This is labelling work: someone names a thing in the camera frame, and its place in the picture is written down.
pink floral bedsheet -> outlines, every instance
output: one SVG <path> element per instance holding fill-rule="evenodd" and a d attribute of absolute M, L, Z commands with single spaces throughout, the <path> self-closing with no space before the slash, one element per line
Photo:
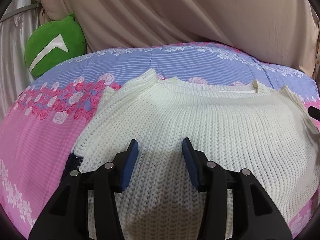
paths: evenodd
<path fill-rule="evenodd" d="M 151 67 L 159 79 L 243 85 L 257 78 L 275 89 L 286 83 L 306 107 L 320 108 L 315 83 L 303 73 L 216 43 L 109 49 L 59 64 L 26 88 L 0 127 L 0 203 L 26 238 L 58 187 L 71 148 L 94 116 L 103 90 L 118 90 Z M 315 212 L 319 193 L 289 223 L 294 237 Z"/>

beige fabric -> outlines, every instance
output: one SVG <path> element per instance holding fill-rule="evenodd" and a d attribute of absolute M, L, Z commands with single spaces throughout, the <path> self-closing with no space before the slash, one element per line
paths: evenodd
<path fill-rule="evenodd" d="M 41 0 L 47 17 L 74 12 L 88 51 L 219 41 L 312 76 L 318 17 L 307 0 Z"/>
<path fill-rule="evenodd" d="M 320 91 L 320 46 L 319 46 L 320 37 L 318 38 L 318 54 L 316 58 L 316 67 L 313 72 L 312 78 L 316 81 L 318 91 Z"/>

knit texture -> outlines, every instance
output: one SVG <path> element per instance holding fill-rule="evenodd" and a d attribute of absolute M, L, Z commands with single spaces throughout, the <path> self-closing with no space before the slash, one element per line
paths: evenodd
<path fill-rule="evenodd" d="M 116 194 L 126 240 L 196 239 L 205 193 L 191 185 L 181 144 L 223 168 L 248 168 L 289 222 L 319 184 L 319 132 L 287 86 L 275 91 L 258 81 L 211 86 L 177 78 L 157 80 L 153 69 L 102 96 L 95 117 L 74 145 L 81 172 L 97 169 L 139 143 L 128 188 Z M 92 195 L 89 229 L 95 238 Z M 232 234 L 228 195 L 226 238 Z"/>

green plush pillow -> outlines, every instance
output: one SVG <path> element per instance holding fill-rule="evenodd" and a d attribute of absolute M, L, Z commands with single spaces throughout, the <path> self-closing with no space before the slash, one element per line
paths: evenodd
<path fill-rule="evenodd" d="M 55 65 L 86 53 L 82 29 L 71 13 L 61 21 L 37 28 L 25 49 L 25 61 L 32 75 L 41 76 Z"/>

blue gripper pad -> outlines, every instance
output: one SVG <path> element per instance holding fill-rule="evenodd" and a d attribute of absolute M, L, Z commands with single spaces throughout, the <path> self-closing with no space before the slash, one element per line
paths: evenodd
<path fill-rule="evenodd" d="M 189 148 L 187 140 L 189 139 L 184 138 L 182 141 L 182 153 L 183 153 L 184 161 L 186 162 L 186 165 L 187 165 L 191 183 L 196 188 L 196 190 L 198 190 L 199 189 L 199 173 L 191 153 L 191 151 L 194 151 L 194 149 Z"/>
<path fill-rule="evenodd" d="M 129 186 L 133 168 L 138 157 L 139 145 L 136 140 L 131 141 L 127 152 L 128 157 L 122 169 L 122 176 L 120 182 L 120 188 L 122 191 L 124 191 Z"/>

